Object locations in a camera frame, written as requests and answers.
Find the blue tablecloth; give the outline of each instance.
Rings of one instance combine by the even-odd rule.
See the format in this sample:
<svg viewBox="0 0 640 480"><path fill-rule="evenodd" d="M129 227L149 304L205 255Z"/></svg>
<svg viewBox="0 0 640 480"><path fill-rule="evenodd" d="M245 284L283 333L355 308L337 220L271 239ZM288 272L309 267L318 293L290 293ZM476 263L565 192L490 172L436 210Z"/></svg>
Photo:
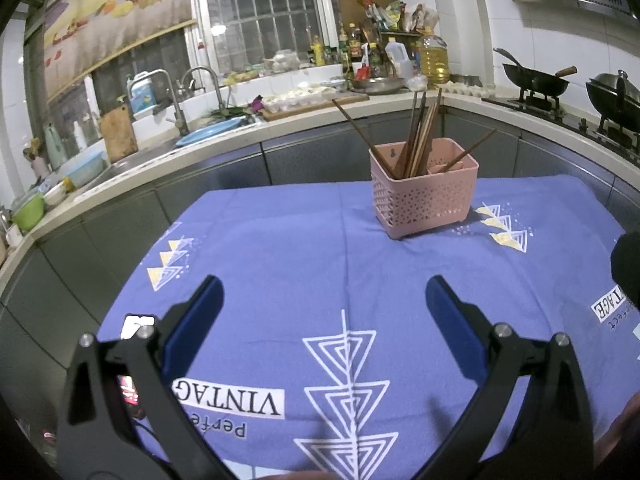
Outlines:
<svg viewBox="0 0 640 480"><path fill-rule="evenodd" d="M599 436L640 388L640 314L610 277L623 230L568 176L479 180L472 206L462 224L392 241L368 182L209 192L149 251L98 336L118 338L127 314L162 317L219 276L225 306L174 392L239 478L407 479L475 389L425 307L442 274L492 323L571 336Z"/></svg>

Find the kitchen wall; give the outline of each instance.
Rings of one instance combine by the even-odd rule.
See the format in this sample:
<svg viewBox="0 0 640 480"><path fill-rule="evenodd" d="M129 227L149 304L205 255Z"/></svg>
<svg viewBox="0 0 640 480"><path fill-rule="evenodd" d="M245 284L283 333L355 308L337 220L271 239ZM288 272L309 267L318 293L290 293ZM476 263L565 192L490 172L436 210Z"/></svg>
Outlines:
<svg viewBox="0 0 640 480"><path fill-rule="evenodd" d="M514 88L502 68L502 63L509 61L491 53L492 46L505 48L524 66L543 72L575 65L578 73L567 77L570 84L562 99L593 114L596 111L584 86L590 78L623 69L640 86L640 29L595 12L513 0L403 1L437 8L440 35L451 48L452 73L484 73L483 81L493 79L497 85ZM470 27L476 26L470 34ZM487 53L487 67L482 55L475 56L479 51Z"/></svg>
<svg viewBox="0 0 640 480"><path fill-rule="evenodd" d="M5 207L35 182L33 171L22 156L22 147L32 137L20 60L24 53L24 25L24 20L10 20L0 36L0 204Z"/></svg>
<svg viewBox="0 0 640 480"><path fill-rule="evenodd" d="M511 52L524 66L554 73L575 65L561 99L597 114L584 86L599 73L625 70L640 85L640 28L634 29L595 12L513 0L485 0L494 46ZM494 53L496 84L513 86L502 69L509 62Z"/></svg>

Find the microphone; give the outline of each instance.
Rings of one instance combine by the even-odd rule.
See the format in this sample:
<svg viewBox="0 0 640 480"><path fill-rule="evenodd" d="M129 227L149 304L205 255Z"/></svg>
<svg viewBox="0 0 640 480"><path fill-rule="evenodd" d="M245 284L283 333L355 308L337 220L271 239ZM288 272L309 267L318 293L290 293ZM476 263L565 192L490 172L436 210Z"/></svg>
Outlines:
<svg viewBox="0 0 640 480"><path fill-rule="evenodd" d="M611 253L611 277L640 309L640 233L620 237Z"/></svg>

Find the stainless steel faucet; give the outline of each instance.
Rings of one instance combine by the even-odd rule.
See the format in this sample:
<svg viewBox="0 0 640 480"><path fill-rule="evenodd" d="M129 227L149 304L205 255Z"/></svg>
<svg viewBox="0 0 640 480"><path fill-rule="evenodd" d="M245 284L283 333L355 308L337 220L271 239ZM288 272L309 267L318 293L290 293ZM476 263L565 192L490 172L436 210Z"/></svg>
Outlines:
<svg viewBox="0 0 640 480"><path fill-rule="evenodd" d="M213 79L213 86L216 88L216 97L218 98L218 110L222 110L225 107L225 102L222 99L222 92L220 91L220 83L218 83L218 74L213 72L213 70L208 66L196 66L194 68L190 68L187 70L187 73L182 77L182 86L187 81L188 76L190 76L196 70L204 70L205 72L209 72L211 78Z"/></svg>
<svg viewBox="0 0 640 480"><path fill-rule="evenodd" d="M127 94L129 95L129 99L132 99L132 95L131 95L131 87L137 83L138 81L142 81L144 79L149 79L151 76L155 75L155 74L164 74L164 76L166 77L166 81L169 85L169 92L171 94L171 99L174 102L174 108L175 108L175 127L178 128L178 131L180 132L180 136L184 137L185 135L189 134L189 127L187 126L187 119L184 117L184 112L182 111L182 108L180 108L180 105L178 104L178 98L175 95L175 89L174 89L174 85L171 83L171 76L169 76L169 73L166 70L163 70L161 68L157 69L157 70L153 70L145 75L141 75L141 76L136 76L135 78L133 78L132 80L130 80L127 83Z"/></svg>

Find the wooden cutting board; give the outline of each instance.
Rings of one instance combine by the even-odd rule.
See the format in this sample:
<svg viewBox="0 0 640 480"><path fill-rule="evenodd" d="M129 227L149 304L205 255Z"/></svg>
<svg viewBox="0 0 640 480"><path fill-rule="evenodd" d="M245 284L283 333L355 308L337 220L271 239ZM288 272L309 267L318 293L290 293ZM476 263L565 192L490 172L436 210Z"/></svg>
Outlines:
<svg viewBox="0 0 640 480"><path fill-rule="evenodd" d="M350 94L348 97L342 97L336 99L339 105L349 105L351 103L359 103L361 101L368 101L369 96L366 94ZM266 121L277 121L278 119L284 119L286 117L293 117L294 115L306 114L308 112L314 112L316 110L322 110L323 108L331 108L334 104L331 101L319 104L319 105L309 105L309 106L299 106L295 108L291 108L286 111L274 112L273 114L268 111L266 108L260 110L260 113L264 117Z"/></svg>
<svg viewBox="0 0 640 480"><path fill-rule="evenodd" d="M105 113L100 119L100 131L111 162L117 162L138 150L127 106L122 105Z"/></svg>

